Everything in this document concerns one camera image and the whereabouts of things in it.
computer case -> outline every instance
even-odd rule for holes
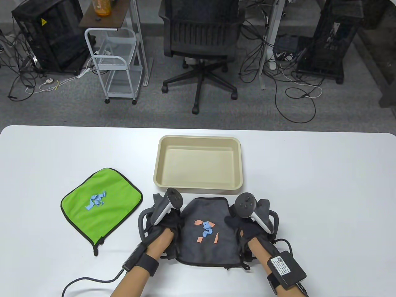
[[[360,0],[327,0],[314,37],[299,40],[299,48],[307,51],[297,72],[335,78],[343,84],[343,59],[363,17]]]
[[[78,0],[29,0],[12,11],[40,71],[78,75],[87,56]]]

forearm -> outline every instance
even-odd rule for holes
[[[249,241],[248,246],[253,255],[264,267],[265,272],[270,275],[271,269],[268,267],[267,262],[271,258],[271,255],[265,250],[265,248],[263,248],[257,238],[253,238],[251,241]],[[279,297],[305,297],[297,286],[294,286],[287,291],[282,286],[278,286],[276,288],[276,292],[278,293]]]
[[[173,233],[166,229],[152,244],[147,248],[146,254],[156,259],[161,257],[164,250],[169,246],[173,239]],[[118,284],[111,297],[139,297],[150,277],[147,270],[135,266],[129,271],[122,281]]]

desk leg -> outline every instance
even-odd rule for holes
[[[278,35],[279,24],[282,19],[283,9],[285,8],[285,3],[286,0],[274,1],[274,5],[272,7],[272,13],[271,13],[270,25],[268,28],[268,34],[265,39],[269,44],[274,45],[275,43],[276,36]],[[272,46],[266,45],[264,47],[264,57],[261,59],[260,73],[259,73],[260,86],[262,90],[265,89],[265,84],[262,77],[264,63],[266,61],[269,61],[268,62],[269,68],[271,70],[276,70],[276,63],[275,61],[271,61],[272,59],[274,59],[273,48]]]
[[[154,62],[154,58],[150,58],[148,61],[148,64],[147,64],[145,46],[143,44],[143,35],[142,35],[142,30],[140,28],[139,8],[137,7],[136,0],[132,0],[132,4],[133,4],[133,8],[134,8],[135,15],[136,15],[136,25],[137,25],[137,30],[139,32],[140,46],[142,49],[143,67],[145,69],[145,77],[143,80],[143,86],[147,87],[149,84],[149,79],[150,79],[150,74],[151,74],[151,69],[152,69],[152,65]],[[130,13],[131,19],[132,19],[133,16],[132,16],[131,7],[129,7],[129,13]]]

sticker label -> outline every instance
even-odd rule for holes
[[[278,271],[281,276],[291,272],[281,256],[271,259],[271,262],[274,265],[276,271]]]

wrist strap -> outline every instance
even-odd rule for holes
[[[146,253],[144,253],[139,261],[136,263],[136,266],[140,266],[141,268],[147,270],[150,274],[150,276],[154,276],[155,272],[157,271],[158,268],[158,261]]]
[[[278,293],[276,292],[276,288],[280,286],[280,282],[273,273],[267,276],[267,280],[270,283],[270,286],[274,291],[275,295],[277,295]]]

